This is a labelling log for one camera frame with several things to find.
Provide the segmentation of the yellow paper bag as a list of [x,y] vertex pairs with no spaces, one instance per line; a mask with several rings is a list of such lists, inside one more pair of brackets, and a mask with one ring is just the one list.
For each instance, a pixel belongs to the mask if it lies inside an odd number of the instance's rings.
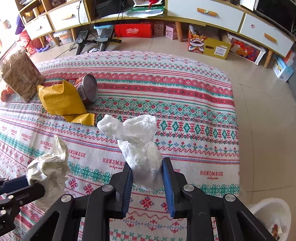
[[95,114],[88,113],[79,93],[68,81],[45,87],[37,86],[39,99],[50,115],[61,116],[69,123],[93,126]]

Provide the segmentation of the patterned striped tablecloth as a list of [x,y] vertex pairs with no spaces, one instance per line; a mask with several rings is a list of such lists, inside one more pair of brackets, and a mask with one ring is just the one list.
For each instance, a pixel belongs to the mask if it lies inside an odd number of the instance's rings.
[[[239,193],[239,138],[232,85],[220,70],[198,61],[151,52],[113,51],[38,63],[45,85],[91,74],[97,101],[87,110],[100,121],[149,114],[156,118],[154,143],[175,171],[205,193]],[[34,158],[52,150],[59,135],[69,150],[66,192],[79,197],[107,184],[123,169],[117,142],[96,126],[50,115],[39,97],[12,95],[1,103],[1,176],[25,174]]]

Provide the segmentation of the white wooden tv cabinet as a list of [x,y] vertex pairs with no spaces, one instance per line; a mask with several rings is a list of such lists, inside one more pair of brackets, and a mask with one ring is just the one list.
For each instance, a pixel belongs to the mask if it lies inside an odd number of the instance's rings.
[[[20,1],[16,1],[16,6],[31,39],[90,23],[114,21],[118,18],[133,19],[133,16],[127,14],[127,1],[116,13],[108,15],[96,12],[97,3],[64,1],[58,6],[52,6],[50,1],[30,1],[22,6]],[[287,56],[295,43],[295,37],[291,34],[286,34],[274,24],[230,1],[165,1],[163,13],[146,19],[175,22],[179,40],[182,40],[181,23],[217,27],[266,47],[269,58],[272,53]]]

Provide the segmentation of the black microwave oven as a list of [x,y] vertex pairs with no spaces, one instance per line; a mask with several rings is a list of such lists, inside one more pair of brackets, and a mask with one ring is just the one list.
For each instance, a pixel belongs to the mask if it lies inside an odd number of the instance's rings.
[[255,1],[254,10],[257,14],[271,20],[292,35],[295,35],[295,1]]

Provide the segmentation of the glass jar of sticks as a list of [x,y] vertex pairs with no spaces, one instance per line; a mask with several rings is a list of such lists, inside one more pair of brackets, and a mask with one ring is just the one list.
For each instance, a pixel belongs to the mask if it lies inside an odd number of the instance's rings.
[[31,61],[23,47],[12,45],[1,57],[1,79],[28,103],[45,77]]

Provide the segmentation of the white tissue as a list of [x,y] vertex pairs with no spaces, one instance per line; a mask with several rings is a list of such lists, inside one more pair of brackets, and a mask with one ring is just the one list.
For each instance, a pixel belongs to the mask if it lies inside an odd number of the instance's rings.
[[155,116],[144,114],[120,122],[106,114],[97,127],[101,133],[117,141],[132,170],[135,186],[146,191],[156,191],[164,186],[163,157],[154,143],[158,130]]

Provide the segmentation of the blue white carton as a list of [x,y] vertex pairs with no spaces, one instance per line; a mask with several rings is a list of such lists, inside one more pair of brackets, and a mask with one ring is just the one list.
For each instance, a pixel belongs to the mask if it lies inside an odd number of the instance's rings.
[[271,58],[271,67],[278,79],[287,82],[293,75],[294,71],[288,66],[284,60],[277,54],[273,54]]

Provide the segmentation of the grey paper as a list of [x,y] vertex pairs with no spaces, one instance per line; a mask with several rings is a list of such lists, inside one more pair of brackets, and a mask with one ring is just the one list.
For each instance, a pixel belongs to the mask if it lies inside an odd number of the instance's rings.
[[44,197],[35,201],[35,205],[40,209],[48,209],[65,194],[67,175],[70,171],[68,156],[66,144],[58,135],[55,135],[53,151],[37,157],[27,166],[28,184],[39,183],[45,189]]

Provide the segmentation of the white trash bin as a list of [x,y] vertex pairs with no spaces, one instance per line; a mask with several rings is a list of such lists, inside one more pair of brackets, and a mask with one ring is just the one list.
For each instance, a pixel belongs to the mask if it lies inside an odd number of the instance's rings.
[[248,209],[263,223],[276,240],[287,240],[290,233],[292,213],[289,205],[279,198],[267,198]]

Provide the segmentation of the red white picture box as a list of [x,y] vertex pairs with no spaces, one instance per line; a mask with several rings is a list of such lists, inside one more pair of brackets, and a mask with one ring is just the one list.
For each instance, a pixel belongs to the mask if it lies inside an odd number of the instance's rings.
[[227,32],[227,36],[231,43],[230,53],[244,58],[255,65],[260,63],[260,60],[266,53],[266,50],[263,47],[252,44],[246,40],[230,34],[229,32]]

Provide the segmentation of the red storage box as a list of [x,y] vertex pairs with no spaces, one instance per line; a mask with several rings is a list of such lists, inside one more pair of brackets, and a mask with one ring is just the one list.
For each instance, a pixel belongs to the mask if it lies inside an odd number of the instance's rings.
[[117,24],[115,35],[126,38],[151,38],[152,28],[152,23]]

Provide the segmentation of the red metal can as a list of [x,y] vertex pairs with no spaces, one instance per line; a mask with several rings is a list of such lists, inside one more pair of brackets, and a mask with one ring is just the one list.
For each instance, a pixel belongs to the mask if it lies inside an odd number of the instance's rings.
[[77,79],[69,79],[68,82],[74,85],[77,89],[79,96],[85,105],[92,104],[97,100],[97,81],[93,75],[86,74]]

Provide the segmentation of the yellow lion cardboard box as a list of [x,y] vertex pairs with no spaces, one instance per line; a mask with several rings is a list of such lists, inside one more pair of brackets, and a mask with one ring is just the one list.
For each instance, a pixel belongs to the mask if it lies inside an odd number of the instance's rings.
[[225,60],[230,48],[225,30],[189,24],[188,51]]

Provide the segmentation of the oranges in plastic container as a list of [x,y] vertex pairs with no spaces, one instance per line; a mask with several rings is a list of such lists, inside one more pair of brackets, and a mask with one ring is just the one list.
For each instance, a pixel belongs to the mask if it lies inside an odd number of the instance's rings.
[[6,85],[5,89],[1,91],[1,101],[7,102],[14,93],[14,90],[9,85]]

